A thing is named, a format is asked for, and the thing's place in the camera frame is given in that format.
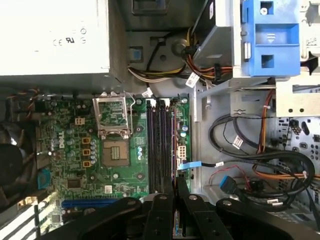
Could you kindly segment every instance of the label sticker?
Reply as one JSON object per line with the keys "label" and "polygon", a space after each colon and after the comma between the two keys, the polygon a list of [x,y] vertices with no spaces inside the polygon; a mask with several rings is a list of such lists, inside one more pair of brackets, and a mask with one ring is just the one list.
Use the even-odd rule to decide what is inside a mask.
{"label": "label sticker", "polygon": [[209,19],[212,19],[214,16],[214,2],[211,2],[209,7]]}
{"label": "label sticker", "polygon": [[104,186],[104,193],[105,194],[112,194],[112,185],[105,185]]}
{"label": "label sticker", "polygon": [[144,98],[151,98],[153,92],[151,91],[150,87],[147,87],[146,91],[142,93]]}
{"label": "label sticker", "polygon": [[212,87],[213,87],[212,81],[210,81],[208,79],[205,80],[205,85],[206,85],[207,90],[212,89]]}
{"label": "label sticker", "polygon": [[222,167],[223,165],[225,165],[225,163],[223,161],[217,162],[215,164],[215,168]]}
{"label": "label sticker", "polygon": [[236,149],[240,149],[243,142],[244,141],[237,135],[232,143],[232,146],[234,146]]}
{"label": "label sticker", "polygon": [[186,81],[185,85],[187,85],[190,88],[194,88],[195,85],[197,84],[197,82],[199,81],[200,77],[195,74],[194,72],[192,72],[188,78],[188,80]]}

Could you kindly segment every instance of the integrated circuit chip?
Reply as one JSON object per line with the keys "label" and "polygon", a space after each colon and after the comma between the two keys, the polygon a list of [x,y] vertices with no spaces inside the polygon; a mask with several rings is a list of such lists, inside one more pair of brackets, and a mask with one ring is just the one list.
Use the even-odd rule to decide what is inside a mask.
{"label": "integrated circuit chip", "polygon": [[51,222],[54,224],[60,223],[60,215],[52,215]]}
{"label": "integrated circuit chip", "polygon": [[81,178],[68,178],[66,185],[69,189],[79,189],[81,188],[82,180]]}
{"label": "integrated circuit chip", "polygon": [[106,141],[103,143],[103,164],[107,167],[129,166],[129,142]]}

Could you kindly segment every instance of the cpu fan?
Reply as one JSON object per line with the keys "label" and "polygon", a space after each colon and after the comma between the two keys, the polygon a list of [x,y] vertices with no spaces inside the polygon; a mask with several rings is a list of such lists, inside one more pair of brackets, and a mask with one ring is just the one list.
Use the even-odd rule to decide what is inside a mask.
{"label": "cpu fan", "polygon": [[37,162],[32,127],[0,123],[0,212],[37,187]]}

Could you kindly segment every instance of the blue drive bay bracket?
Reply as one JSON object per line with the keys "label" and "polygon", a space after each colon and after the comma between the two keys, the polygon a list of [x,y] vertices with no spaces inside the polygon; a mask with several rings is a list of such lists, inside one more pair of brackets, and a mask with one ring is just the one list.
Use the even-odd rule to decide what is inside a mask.
{"label": "blue drive bay bracket", "polygon": [[251,77],[300,74],[299,0],[243,0],[243,71]]}

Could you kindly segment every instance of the black ram slot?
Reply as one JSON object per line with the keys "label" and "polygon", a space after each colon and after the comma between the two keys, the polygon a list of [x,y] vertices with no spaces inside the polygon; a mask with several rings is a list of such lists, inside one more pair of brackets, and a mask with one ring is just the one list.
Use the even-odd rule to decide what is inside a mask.
{"label": "black ram slot", "polygon": [[147,148],[149,192],[160,192],[162,177],[172,172],[172,117],[164,102],[147,107]]}
{"label": "black ram slot", "polygon": [[172,174],[172,116],[170,111],[165,111],[165,126],[163,131],[165,132],[165,152],[166,159],[163,163],[165,172],[164,176],[171,176]]}
{"label": "black ram slot", "polygon": [[164,177],[164,171],[165,171],[165,165],[164,161],[167,158],[167,153],[166,153],[166,133],[165,133],[165,127],[166,127],[166,115],[165,115],[166,110],[164,109],[163,106],[160,107],[159,110],[159,119],[160,119],[160,124],[159,124],[159,135],[160,135],[160,140],[159,140],[159,154],[160,154],[160,166],[159,166],[159,174],[161,177]]}
{"label": "black ram slot", "polygon": [[151,106],[146,111],[149,192],[157,190],[157,116]]}

